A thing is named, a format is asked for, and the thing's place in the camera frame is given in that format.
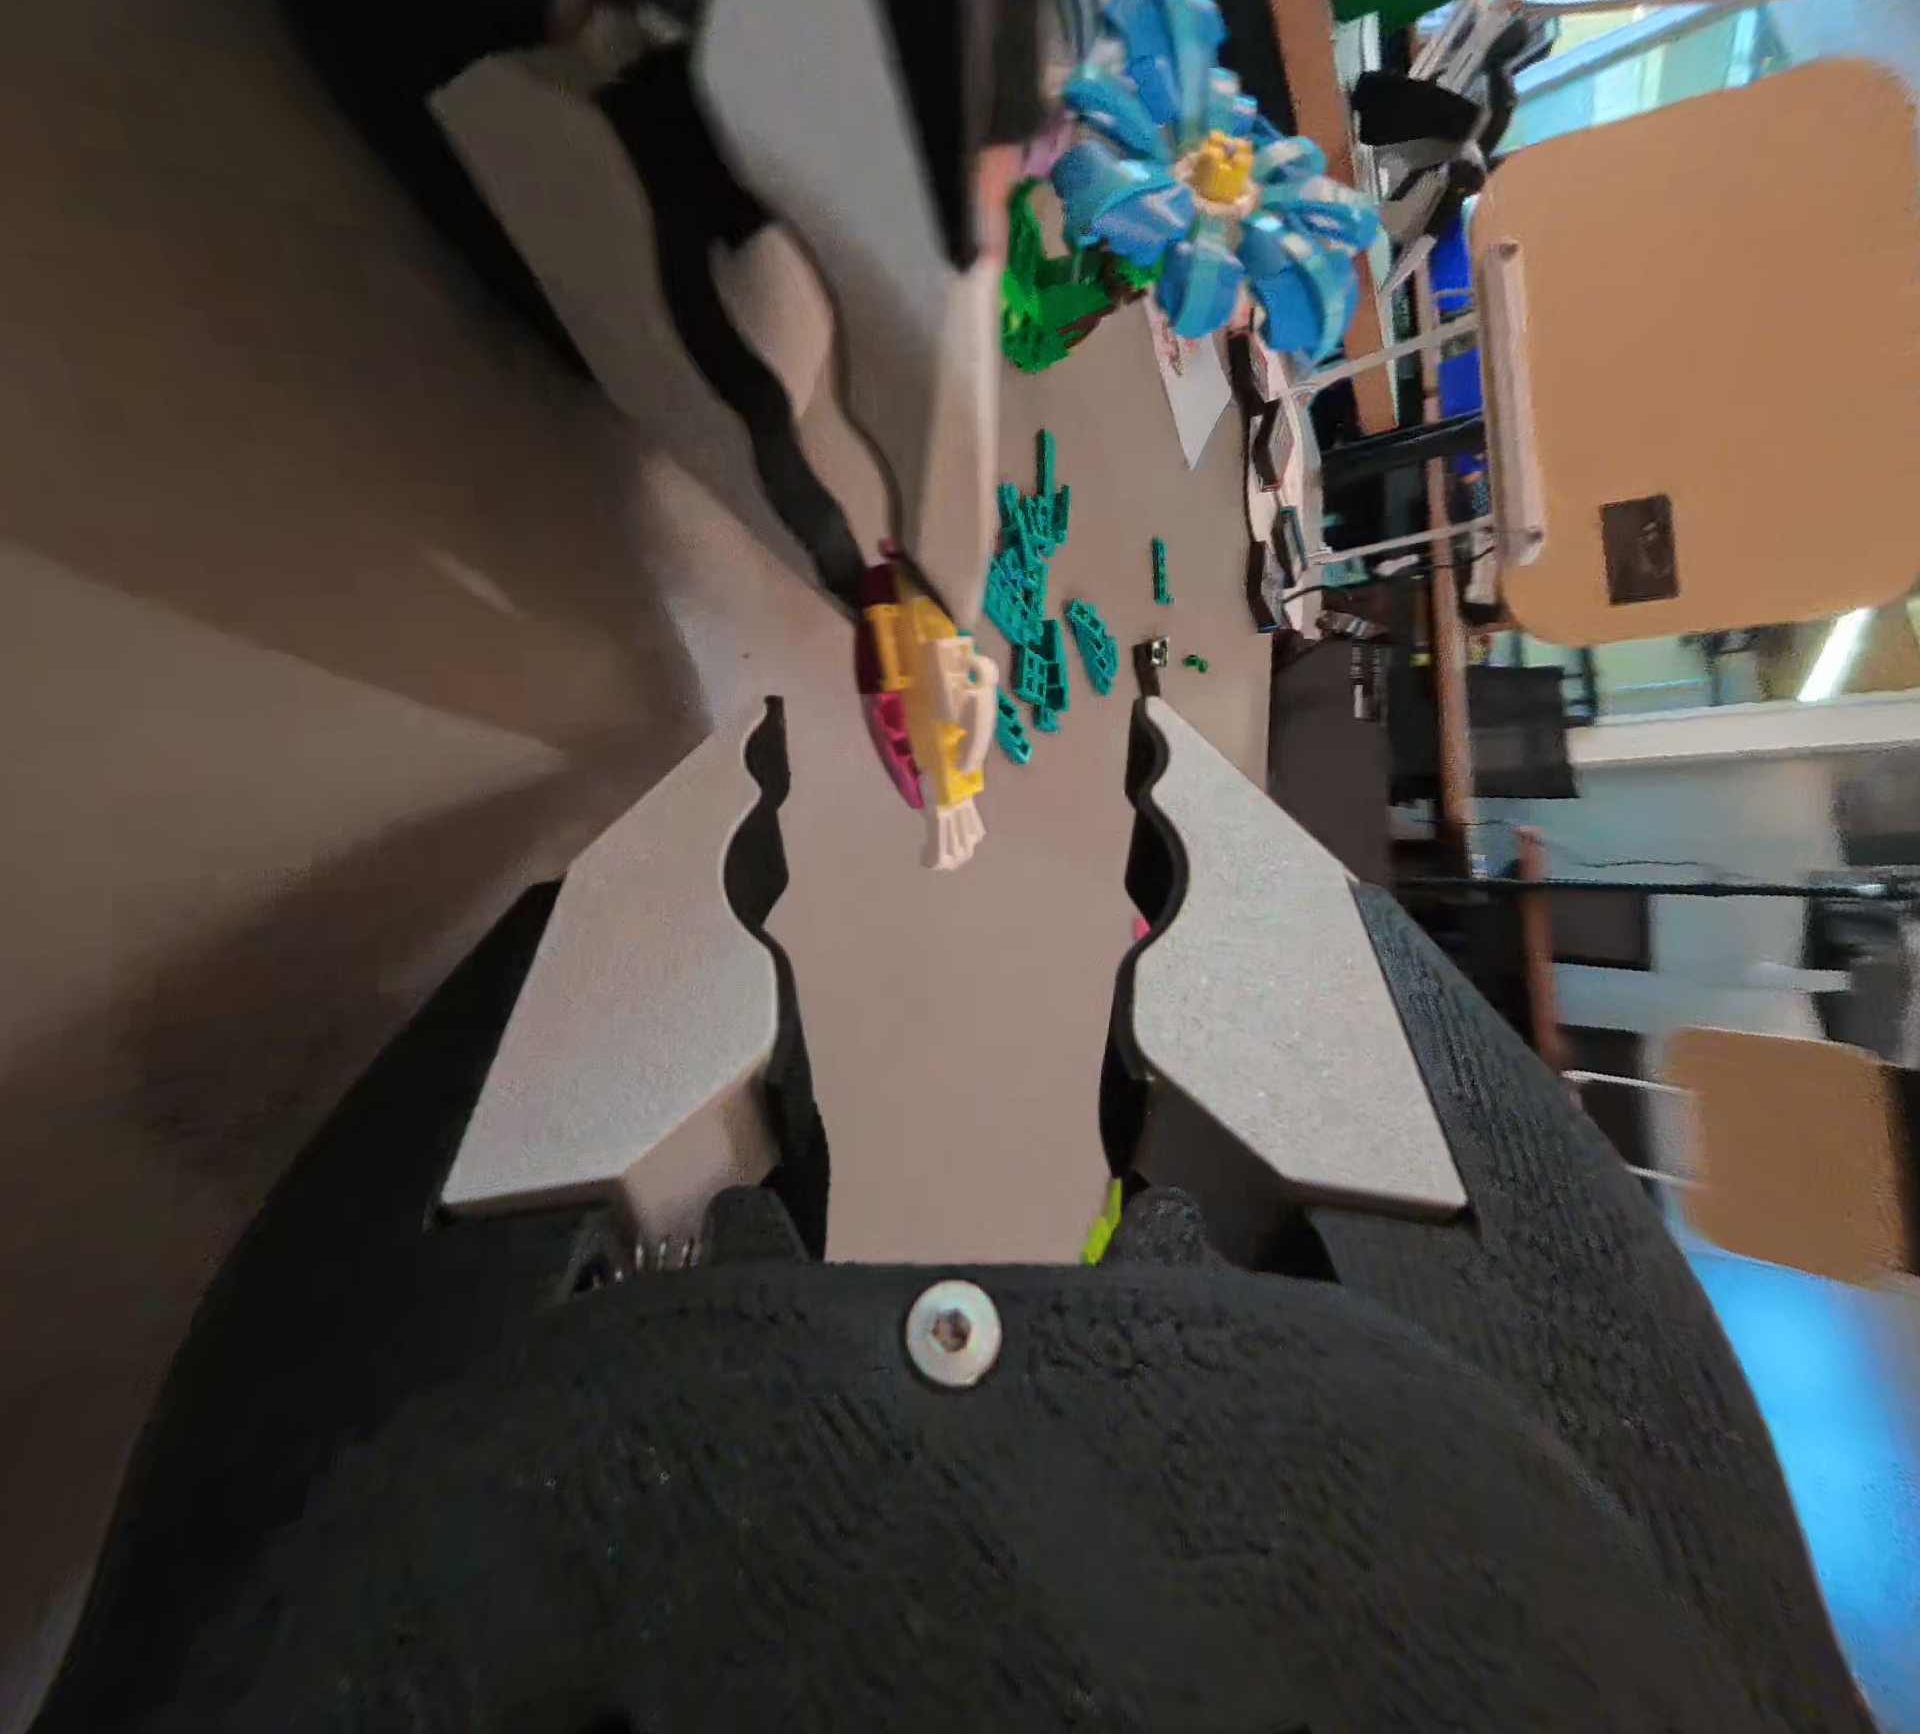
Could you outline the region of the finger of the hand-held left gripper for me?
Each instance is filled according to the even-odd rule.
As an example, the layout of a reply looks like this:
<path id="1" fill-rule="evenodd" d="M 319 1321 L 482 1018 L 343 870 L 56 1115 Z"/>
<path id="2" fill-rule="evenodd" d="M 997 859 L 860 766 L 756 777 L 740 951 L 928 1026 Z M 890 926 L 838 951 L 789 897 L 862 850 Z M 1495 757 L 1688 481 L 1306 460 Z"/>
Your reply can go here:
<path id="1" fill-rule="evenodd" d="M 997 261 L 947 258 L 881 0 L 705 0 L 693 88 L 736 176 L 828 294 L 838 402 L 894 541 L 956 625 L 981 615 L 997 451 Z"/>
<path id="2" fill-rule="evenodd" d="M 870 553 L 803 424 L 834 395 L 836 315 L 742 182 L 691 54 L 613 75 L 502 54 L 431 94 L 437 132 L 588 374 L 641 443 L 846 615 Z"/>

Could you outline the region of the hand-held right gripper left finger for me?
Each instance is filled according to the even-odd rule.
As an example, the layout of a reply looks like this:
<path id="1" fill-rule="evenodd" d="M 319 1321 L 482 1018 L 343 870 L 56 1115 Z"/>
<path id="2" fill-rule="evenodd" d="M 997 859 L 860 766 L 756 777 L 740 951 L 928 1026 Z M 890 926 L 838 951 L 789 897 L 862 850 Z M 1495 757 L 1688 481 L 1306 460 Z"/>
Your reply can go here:
<path id="1" fill-rule="evenodd" d="M 726 1191 L 785 1187 L 822 1254 L 830 1185 L 797 980 L 783 701 L 732 716 L 568 868 L 440 1205 L 606 1205 L 639 1258 L 700 1258 Z"/>

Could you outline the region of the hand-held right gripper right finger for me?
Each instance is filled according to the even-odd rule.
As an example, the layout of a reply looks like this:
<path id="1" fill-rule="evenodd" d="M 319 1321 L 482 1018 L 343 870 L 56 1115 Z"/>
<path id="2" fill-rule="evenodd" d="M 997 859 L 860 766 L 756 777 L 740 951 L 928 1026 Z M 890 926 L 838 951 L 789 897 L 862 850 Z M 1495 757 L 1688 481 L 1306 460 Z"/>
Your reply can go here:
<path id="1" fill-rule="evenodd" d="M 1470 1197 L 1349 870 L 1162 696 L 1129 713 L 1103 1153 L 1213 1218 L 1458 1218 Z"/>

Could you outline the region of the yellow and pink lego assembly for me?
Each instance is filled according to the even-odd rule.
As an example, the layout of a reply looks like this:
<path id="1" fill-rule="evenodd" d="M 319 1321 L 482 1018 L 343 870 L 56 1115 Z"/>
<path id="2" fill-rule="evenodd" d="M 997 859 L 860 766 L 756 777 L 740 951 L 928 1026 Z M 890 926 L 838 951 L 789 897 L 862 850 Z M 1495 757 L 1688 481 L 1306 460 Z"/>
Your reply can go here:
<path id="1" fill-rule="evenodd" d="M 853 675 L 871 748 L 901 802 L 920 820 L 925 802 L 971 796 L 979 806 L 996 742 L 996 661 L 913 584 L 892 545 L 858 584 Z"/>

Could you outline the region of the blue flower lego model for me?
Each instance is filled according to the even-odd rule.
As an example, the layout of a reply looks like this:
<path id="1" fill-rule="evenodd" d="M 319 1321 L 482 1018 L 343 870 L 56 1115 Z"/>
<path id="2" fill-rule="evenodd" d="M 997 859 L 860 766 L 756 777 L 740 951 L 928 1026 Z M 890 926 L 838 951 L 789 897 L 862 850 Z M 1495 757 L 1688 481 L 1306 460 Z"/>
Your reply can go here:
<path id="1" fill-rule="evenodd" d="M 1059 85 L 1064 144 L 1006 204 L 1000 352 L 1056 368 L 1148 300 L 1178 342 L 1247 322 L 1273 354 L 1334 358 L 1379 207 L 1329 176 L 1219 61 L 1216 0 L 1103 0 Z"/>

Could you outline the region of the pile of teal lego pieces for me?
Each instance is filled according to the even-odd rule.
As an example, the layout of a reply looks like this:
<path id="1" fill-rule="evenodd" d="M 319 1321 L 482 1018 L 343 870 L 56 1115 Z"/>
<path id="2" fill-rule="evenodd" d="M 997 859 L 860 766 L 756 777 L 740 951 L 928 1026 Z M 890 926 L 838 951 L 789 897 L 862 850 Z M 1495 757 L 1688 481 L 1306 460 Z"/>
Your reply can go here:
<path id="1" fill-rule="evenodd" d="M 1004 480 L 994 498 L 997 529 L 981 612 L 1008 648 L 994 740 L 1008 761 L 1027 766 L 1036 737 L 1056 733 L 1072 707 L 1073 672 L 1093 698 L 1108 698 L 1120 680 L 1120 651 L 1092 600 L 1051 593 L 1050 570 L 1069 535 L 1072 487 L 1057 475 L 1047 428 L 1033 438 L 1029 486 Z"/>

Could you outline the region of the lego instruction booklet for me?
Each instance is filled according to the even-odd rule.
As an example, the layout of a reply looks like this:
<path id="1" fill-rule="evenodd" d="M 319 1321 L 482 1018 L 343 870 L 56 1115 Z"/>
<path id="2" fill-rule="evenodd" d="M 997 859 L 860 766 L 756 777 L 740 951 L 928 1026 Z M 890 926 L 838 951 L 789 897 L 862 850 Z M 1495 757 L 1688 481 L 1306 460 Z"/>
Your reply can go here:
<path id="1" fill-rule="evenodd" d="M 1228 324 L 1203 337 L 1178 334 L 1156 296 L 1142 302 L 1162 394 L 1183 467 L 1195 472 L 1222 415 L 1235 403 Z"/>

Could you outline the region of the large wooden chair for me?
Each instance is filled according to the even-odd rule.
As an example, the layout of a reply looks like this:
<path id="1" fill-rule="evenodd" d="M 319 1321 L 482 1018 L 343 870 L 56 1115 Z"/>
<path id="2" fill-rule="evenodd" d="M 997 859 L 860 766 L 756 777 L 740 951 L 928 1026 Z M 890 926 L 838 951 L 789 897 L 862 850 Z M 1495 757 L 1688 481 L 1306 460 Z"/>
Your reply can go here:
<path id="1" fill-rule="evenodd" d="M 1500 595 L 1597 648 L 1918 572 L 1916 108 L 1868 59 L 1548 138 L 1467 224 Z"/>

